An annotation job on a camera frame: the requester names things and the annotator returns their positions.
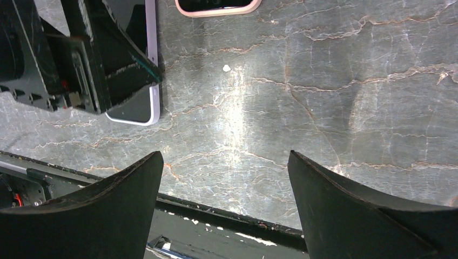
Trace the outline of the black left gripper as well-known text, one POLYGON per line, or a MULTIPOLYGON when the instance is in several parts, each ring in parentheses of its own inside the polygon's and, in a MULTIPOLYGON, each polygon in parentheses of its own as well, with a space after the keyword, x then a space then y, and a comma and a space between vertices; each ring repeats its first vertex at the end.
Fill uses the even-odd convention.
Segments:
POLYGON ((1 1, 1 92, 54 112, 102 114, 161 83, 147 56, 145 1, 62 1, 70 36, 34 1, 1 1))

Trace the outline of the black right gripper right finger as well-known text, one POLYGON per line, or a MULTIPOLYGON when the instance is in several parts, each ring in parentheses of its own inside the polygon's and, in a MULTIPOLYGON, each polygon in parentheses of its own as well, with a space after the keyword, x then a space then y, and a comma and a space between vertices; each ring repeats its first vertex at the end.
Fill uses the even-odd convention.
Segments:
POLYGON ((457 258, 457 208, 386 194, 291 151, 310 258, 457 258))

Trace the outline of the lilac phone case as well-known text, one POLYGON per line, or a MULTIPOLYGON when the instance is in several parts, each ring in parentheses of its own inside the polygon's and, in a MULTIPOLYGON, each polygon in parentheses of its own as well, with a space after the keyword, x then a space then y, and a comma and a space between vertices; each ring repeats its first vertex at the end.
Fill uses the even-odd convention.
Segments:
MULTIPOLYGON (((146 23, 147 23, 147 50, 146 54, 154 64, 158 64, 158 39, 157 39, 157 12, 156 1, 145 0, 146 23)), ((158 84, 150 85, 150 102, 151 102, 151 119, 144 123, 135 123, 132 125, 149 126, 155 124, 160 118, 160 87, 158 84)))

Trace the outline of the pink phone case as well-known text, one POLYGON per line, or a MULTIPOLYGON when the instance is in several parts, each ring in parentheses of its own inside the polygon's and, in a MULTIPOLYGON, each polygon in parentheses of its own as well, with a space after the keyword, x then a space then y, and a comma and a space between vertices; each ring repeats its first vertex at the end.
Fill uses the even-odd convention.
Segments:
POLYGON ((197 11, 197 12, 187 12, 184 11, 180 6, 178 6, 178 0, 175 0, 176 7, 178 11, 187 17, 192 18, 201 18, 201 17, 216 17, 216 16, 224 16, 224 15, 239 15, 239 14, 246 14, 254 11, 258 8, 261 4, 261 0, 252 0, 253 2, 242 8, 224 8, 224 9, 216 9, 216 10, 209 10, 209 11, 197 11))

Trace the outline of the dark green smartphone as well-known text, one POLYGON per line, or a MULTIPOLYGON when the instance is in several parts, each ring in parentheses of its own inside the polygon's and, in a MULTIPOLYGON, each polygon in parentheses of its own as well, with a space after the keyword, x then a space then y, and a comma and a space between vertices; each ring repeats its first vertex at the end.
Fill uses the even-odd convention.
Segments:
POLYGON ((224 8, 242 8, 252 0, 178 0, 178 6, 187 12, 209 11, 224 8))

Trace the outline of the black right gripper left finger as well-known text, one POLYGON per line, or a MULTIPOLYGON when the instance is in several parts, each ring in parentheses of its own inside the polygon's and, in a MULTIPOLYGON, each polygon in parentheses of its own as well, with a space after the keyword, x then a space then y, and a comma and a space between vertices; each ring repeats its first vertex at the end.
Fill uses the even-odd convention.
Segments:
POLYGON ((143 258, 163 157, 39 206, 1 210, 1 258, 143 258))

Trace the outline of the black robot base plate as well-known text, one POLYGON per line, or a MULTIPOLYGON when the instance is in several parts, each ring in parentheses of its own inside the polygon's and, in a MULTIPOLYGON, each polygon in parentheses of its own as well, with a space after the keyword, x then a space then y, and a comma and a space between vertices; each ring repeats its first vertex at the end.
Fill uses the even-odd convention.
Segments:
MULTIPOLYGON (((39 206, 102 179, 1 152, 1 210, 39 206)), ((307 257, 300 230, 171 197, 158 190, 143 258, 307 257)))

